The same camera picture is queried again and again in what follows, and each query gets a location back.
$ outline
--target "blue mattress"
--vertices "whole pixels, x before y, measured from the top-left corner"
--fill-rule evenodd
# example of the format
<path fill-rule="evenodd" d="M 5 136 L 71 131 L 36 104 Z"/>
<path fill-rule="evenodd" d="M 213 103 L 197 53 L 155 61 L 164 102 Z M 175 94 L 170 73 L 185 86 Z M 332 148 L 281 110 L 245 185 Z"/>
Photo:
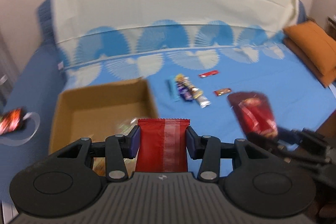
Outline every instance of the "blue mattress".
<path fill-rule="evenodd" d="M 277 46 L 278 51 L 270 47 Z M 98 85 L 123 79 L 147 77 L 162 118 L 187 118 L 199 135 L 212 135 L 222 142 L 244 137 L 231 110 L 227 96 L 217 97 L 214 90 L 231 88 L 233 92 L 258 91 L 270 100 L 276 122 L 285 128 L 317 129 L 336 109 L 336 99 L 325 89 L 301 61 L 282 43 L 254 46 L 258 60 L 251 60 L 232 47 L 202 47 L 160 50 L 100 60 L 68 71 L 65 89 L 80 85 Z M 199 78 L 210 70 L 220 73 Z M 200 108 L 197 102 L 174 102 L 167 79 L 182 73 L 204 91 L 211 105 Z M 189 171 L 197 173 L 200 161 L 188 160 Z M 230 160 L 221 160 L 221 175 L 232 170 Z"/>
<path fill-rule="evenodd" d="M 24 107 L 36 112 L 41 123 L 31 140 L 20 146 L 7 146 L 4 139 L 23 140 L 34 132 L 35 123 L 27 120 L 23 130 L 0 136 L 0 201 L 11 204 L 9 184 L 22 169 L 48 155 L 51 122 L 58 94 L 65 84 L 65 77 L 58 70 L 58 53 L 55 45 L 43 44 L 31 57 L 26 68 L 15 83 L 4 112 Z"/>

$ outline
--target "cardboard box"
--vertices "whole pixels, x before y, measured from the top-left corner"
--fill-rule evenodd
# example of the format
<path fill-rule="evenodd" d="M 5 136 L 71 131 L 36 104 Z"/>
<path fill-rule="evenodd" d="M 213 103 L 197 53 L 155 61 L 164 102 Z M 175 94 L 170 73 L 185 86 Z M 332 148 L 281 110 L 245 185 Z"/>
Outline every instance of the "cardboard box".
<path fill-rule="evenodd" d="M 82 137 L 104 141 L 117 134 L 118 124 L 134 117 L 158 118 L 144 79 L 67 90 L 58 97 L 49 153 Z"/>

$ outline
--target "orange pillow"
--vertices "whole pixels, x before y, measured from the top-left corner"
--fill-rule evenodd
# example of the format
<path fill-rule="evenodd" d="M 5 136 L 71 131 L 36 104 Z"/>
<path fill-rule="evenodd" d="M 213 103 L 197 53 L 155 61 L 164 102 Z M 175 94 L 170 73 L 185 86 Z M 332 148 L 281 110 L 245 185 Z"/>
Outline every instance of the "orange pillow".
<path fill-rule="evenodd" d="M 319 70 L 315 67 L 313 62 L 306 56 L 306 54 L 301 50 L 290 38 L 285 38 L 283 40 L 284 44 L 289 48 L 295 55 L 301 59 L 301 61 L 307 66 L 308 69 L 315 75 L 315 77 L 320 81 L 320 83 L 326 88 L 336 79 L 336 68 L 333 68 L 328 74 L 322 75 Z"/>
<path fill-rule="evenodd" d="M 323 75 L 336 67 L 336 41 L 312 21 L 283 29 Z"/>

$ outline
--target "dark red bag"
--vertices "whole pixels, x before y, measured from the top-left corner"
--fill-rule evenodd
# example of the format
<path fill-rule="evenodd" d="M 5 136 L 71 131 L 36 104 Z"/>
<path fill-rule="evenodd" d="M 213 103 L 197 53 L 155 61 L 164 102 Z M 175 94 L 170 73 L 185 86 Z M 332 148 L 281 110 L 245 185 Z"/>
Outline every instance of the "dark red bag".
<path fill-rule="evenodd" d="M 140 148 L 137 172 L 187 172 L 187 119 L 139 119 Z"/>
<path fill-rule="evenodd" d="M 227 98 L 245 134 L 255 132 L 268 138 L 278 136 L 277 124 L 266 95 L 237 92 L 231 93 Z"/>

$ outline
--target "small red wrapper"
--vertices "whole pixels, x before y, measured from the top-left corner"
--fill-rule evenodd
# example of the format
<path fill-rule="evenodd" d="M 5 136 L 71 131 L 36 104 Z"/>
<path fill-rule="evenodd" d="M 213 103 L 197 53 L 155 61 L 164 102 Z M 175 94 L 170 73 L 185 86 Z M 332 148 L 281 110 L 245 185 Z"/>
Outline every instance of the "small red wrapper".
<path fill-rule="evenodd" d="M 229 88 L 225 88 L 225 89 L 215 90 L 214 93 L 215 93 L 217 96 L 221 96 L 221 95 L 230 93 L 231 91 L 232 91 L 231 89 L 229 89 Z"/>
<path fill-rule="evenodd" d="M 272 139 L 278 136 L 277 124 L 266 95 L 237 92 L 229 94 L 227 98 L 246 135 L 255 132 Z"/>
<path fill-rule="evenodd" d="M 140 148 L 137 172 L 187 172 L 187 119 L 139 119 Z"/>
<path fill-rule="evenodd" d="M 212 71 L 209 71 L 209 72 L 206 72 L 206 73 L 202 73 L 200 75 L 198 75 L 200 78 L 204 78 L 204 77 L 207 77 L 207 76 L 210 76 L 210 75 L 216 75 L 218 74 L 219 71 L 218 70 L 212 70 Z"/>
<path fill-rule="evenodd" d="M 0 115 L 0 135 L 13 132 L 22 125 L 22 109 L 17 108 L 7 112 L 3 116 Z"/>

